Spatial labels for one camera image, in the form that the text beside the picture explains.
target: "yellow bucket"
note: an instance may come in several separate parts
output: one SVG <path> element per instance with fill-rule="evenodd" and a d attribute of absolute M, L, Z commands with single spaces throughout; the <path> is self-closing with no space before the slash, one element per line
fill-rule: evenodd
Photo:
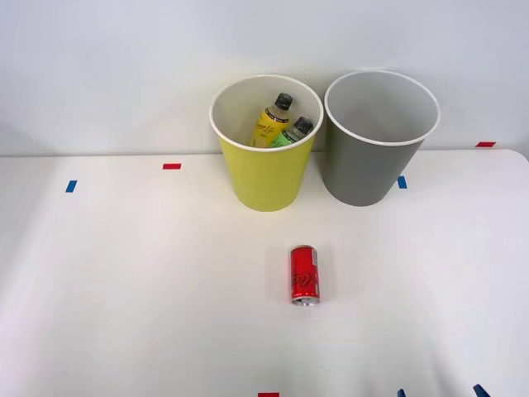
<path fill-rule="evenodd" d="M 296 143 L 274 149 L 247 146 L 263 109 L 280 93 L 293 97 L 288 113 L 294 123 L 304 116 L 314 129 Z M 257 211 L 277 211 L 298 195 L 312 143 L 323 122 L 323 105 L 306 84 L 278 75 L 260 75 L 223 89 L 209 109 L 231 181 L 239 200 Z"/>

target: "bottle label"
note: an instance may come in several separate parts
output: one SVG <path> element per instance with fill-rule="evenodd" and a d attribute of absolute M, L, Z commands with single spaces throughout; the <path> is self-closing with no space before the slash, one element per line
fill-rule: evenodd
<path fill-rule="evenodd" d="M 293 144 L 294 142 L 295 140 L 286 131 L 282 131 L 279 135 L 276 136 L 270 147 L 288 146 Z"/>
<path fill-rule="evenodd" d="M 275 117 L 268 109 L 265 109 L 257 122 L 254 133 L 250 140 L 250 146 L 269 147 L 274 138 L 288 127 L 288 119 Z"/>

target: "bucket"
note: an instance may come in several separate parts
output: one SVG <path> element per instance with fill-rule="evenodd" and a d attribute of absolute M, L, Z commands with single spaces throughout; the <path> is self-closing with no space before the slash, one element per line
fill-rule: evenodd
<path fill-rule="evenodd" d="M 304 116 L 314 128 L 289 146 L 263 149 L 246 144 L 260 114 L 280 93 L 293 97 L 288 110 L 294 123 Z M 298 195 L 314 137 L 323 122 L 323 105 L 306 84 L 279 75 L 260 75 L 224 88 L 209 109 L 209 120 L 218 135 L 237 198 L 256 211 L 277 211 Z"/>
<path fill-rule="evenodd" d="M 384 198 L 441 119 L 436 97 L 402 74 L 346 74 L 325 94 L 329 117 L 323 182 L 343 203 Z"/>

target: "plastic bottle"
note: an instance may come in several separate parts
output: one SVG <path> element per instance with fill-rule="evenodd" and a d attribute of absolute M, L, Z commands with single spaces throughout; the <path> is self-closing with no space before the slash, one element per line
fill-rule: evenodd
<path fill-rule="evenodd" d="M 292 97 L 281 93 L 275 104 L 266 108 L 260 115 L 249 146 L 269 147 L 274 138 L 288 128 L 288 109 L 292 104 Z"/>
<path fill-rule="evenodd" d="M 292 145 L 294 142 L 302 140 L 312 130 L 314 126 L 305 117 L 300 117 L 292 127 L 282 130 L 272 141 L 270 147 L 281 147 Z"/>

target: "green bottle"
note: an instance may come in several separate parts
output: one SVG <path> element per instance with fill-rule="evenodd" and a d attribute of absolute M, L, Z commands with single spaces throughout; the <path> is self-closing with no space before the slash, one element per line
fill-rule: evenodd
<path fill-rule="evenodd" d="M 312 130 L 312 123 L 305 117 L 300 117 L 292 127 L 282 130 L 272 141 L 270 147 L 281 147 L 292 145 L 294 142 L 302 140 Z"/>

